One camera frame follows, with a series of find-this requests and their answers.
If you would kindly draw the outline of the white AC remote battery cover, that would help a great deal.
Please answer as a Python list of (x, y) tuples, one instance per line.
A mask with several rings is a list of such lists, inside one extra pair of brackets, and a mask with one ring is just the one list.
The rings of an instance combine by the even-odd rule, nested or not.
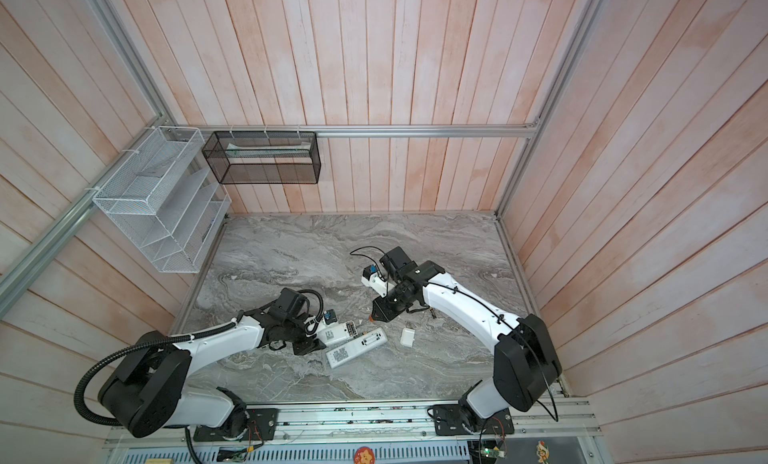
[(404, 328), (400, 337), (400, 344), (406, 348), (412, 348), (415, 342), (415, 330)]

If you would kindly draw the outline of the white air conditioner remote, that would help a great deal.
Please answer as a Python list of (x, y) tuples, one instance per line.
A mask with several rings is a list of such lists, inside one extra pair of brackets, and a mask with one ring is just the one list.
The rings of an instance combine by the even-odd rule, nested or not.
[(320, 323), (316, 332), (316, 337), (328, 348), (343, 344), (356, 335), (357, 329), (353, 322)]

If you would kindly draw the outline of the white TV remote control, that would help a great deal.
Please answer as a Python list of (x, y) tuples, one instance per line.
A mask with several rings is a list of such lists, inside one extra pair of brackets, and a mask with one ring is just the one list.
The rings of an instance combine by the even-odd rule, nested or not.
[(326, 357), (330, 367), (335, 369), (387, 343), (388, 338), (384, 330), (377, 328), (328, 351)]

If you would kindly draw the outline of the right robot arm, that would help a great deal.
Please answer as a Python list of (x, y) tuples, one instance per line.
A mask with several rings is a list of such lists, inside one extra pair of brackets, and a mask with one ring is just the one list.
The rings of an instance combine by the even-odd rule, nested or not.
[(437, 310), (475, 336), (492, 354), (493, 374), (473, 385), (455, 404), (428, 410), (440, 436), (481, 433), (497, 414), (529, 411), (562, 373), (544, 321), (505, 311), (459, 284), (432, 261), (418, 264), (396, 247), (362, 271), (374, 290), (370, 319), (390, 322), (402, 314)]

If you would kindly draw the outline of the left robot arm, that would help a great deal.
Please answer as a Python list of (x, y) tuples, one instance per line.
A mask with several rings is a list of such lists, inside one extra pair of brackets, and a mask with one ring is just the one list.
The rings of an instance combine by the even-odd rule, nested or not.
[(245, 401), (225, 387), (194, 389), (188, 378), (254, 349), (290, 345), (297, 356), (324, 349), (317, 336), (324, 311), (309, 308), (310, 299), (320, 296), (284, 288), (276, 299), (223, 325), (173, 336), (149, 332), (85, 372), (74, 390), (74, 408), (88, 422), (121, 426), (135, 438), (163, 428), (205, 427), (239, 440), (249, 428)]

